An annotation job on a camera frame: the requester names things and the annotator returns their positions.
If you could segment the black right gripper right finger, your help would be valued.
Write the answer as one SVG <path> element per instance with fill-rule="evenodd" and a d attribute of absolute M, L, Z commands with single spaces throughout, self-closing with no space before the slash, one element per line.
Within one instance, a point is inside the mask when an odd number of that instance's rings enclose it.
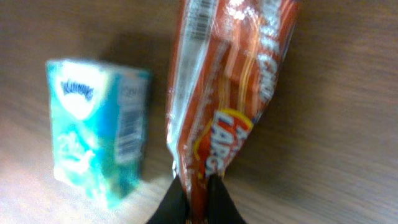
<path fill-rule="evenodd" d="M 207 216 L 209 224 L 246 224 L 218 175 L 208 180 Z"/>

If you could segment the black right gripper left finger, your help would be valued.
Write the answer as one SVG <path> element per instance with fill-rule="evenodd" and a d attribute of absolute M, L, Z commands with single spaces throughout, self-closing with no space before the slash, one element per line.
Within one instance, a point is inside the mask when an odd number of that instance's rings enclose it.
<path fill-rule="evenodd" d="M 176 176 L 147 224 L 186 224 L 189 213 L 187 197 Z"/>

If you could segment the teal white tissue pack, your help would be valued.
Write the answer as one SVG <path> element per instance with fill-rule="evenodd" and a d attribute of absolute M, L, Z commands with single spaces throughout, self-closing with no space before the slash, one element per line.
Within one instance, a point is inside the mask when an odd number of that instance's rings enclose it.
<path fill-rule="evenodd" d="M 151 73 L 75 58 L 45 66 L 54 177 L 117 207 L 141 179 Z"/>

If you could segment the orange chocolate bar wrapper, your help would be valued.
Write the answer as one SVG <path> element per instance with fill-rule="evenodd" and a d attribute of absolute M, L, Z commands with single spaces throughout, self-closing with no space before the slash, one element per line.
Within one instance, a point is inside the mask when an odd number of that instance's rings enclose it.
<path fill-rule="evenodd" d="M 209 178 L 224 174 L 272 99 L 300 6 L 182 1 L 165 127 L 191 222 L 206 221 Z"/>

